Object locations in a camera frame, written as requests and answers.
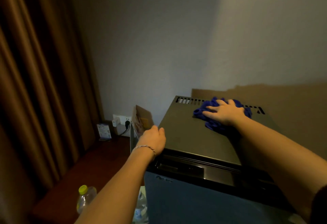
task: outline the red wooden surface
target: red wooden surface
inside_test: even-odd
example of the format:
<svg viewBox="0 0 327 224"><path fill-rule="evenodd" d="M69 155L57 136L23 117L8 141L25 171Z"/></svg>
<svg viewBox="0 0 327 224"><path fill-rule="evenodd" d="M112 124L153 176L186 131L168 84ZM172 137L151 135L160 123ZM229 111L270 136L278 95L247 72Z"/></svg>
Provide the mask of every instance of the red wooden surface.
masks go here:
<svg viewBox="0 0 327 224"><path fill-rule="evenodd" d="M73 224L78 218L76 203L79 187L94 186L99 192L124 165L128 156L129 138L116 137L109 142L96 142L34 207L31 213L33 222Z"/></svg>

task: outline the dark sleeve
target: dark sleeve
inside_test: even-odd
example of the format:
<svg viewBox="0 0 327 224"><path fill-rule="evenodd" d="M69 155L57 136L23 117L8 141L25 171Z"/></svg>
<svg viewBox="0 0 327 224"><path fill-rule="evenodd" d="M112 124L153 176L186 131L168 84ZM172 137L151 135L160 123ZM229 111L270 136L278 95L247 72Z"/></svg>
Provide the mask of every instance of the dark sleeve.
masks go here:
<svg viewBox="0 0 327 224"><path fill-rule="evenodd" d="M310 224L327 223L327 185L322 187L315 195L312 207Z"/></svg>

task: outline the braided string bracelet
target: braided string bracelet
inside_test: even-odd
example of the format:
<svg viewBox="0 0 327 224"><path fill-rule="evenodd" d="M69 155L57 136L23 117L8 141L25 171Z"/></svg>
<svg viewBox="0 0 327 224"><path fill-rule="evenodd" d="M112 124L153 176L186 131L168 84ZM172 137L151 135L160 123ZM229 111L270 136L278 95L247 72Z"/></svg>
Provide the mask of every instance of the braided string bracelet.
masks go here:
<svg viewBox="0 0 327 224"><path fill-rule="evenodd" d="M152 150L152 152L153 152L153 160L154 160L154 158L156 157L156 151L152 148L152 147L150 147L150 146L148 146L148 145L141 145L141 146L137 146L137 147L135 147L134 149L133 149L133 151L135 150L135 149L138 149L138 148L150 148L151 150Z"/></svg>

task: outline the power outlet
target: power outlet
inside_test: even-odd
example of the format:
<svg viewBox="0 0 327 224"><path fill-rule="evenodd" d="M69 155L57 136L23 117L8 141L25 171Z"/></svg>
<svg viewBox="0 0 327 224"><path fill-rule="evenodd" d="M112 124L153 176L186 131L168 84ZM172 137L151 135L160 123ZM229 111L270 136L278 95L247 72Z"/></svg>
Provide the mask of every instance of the power outlet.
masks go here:
<svg viewBox="0 0 327 224"><path fill-rule="evenodd" d="M125 125L126 121L132 120L131 116L124 116L124 115L112 115L112 116L113 116L113 118L115 118L116 116L119 117L121 125Z"/></svg>

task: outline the person's left hand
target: person's left hand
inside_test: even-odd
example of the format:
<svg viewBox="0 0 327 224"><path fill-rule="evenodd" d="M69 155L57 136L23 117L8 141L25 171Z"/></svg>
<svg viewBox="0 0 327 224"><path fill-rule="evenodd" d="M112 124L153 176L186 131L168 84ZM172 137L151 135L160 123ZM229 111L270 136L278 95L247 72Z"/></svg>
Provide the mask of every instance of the person's left hand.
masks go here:
<svg viewBox="0 0 327 224"><path fill-rule="evenodd" d="M158 127L153 125L151 129L146 130L144 132L136 146L138 147L142 145L147 145L149 147L152 147L155 150L157 156L161 154L161 152L165 148L165 144L165 130L163 129L163 127L158 130Z"/></svg>

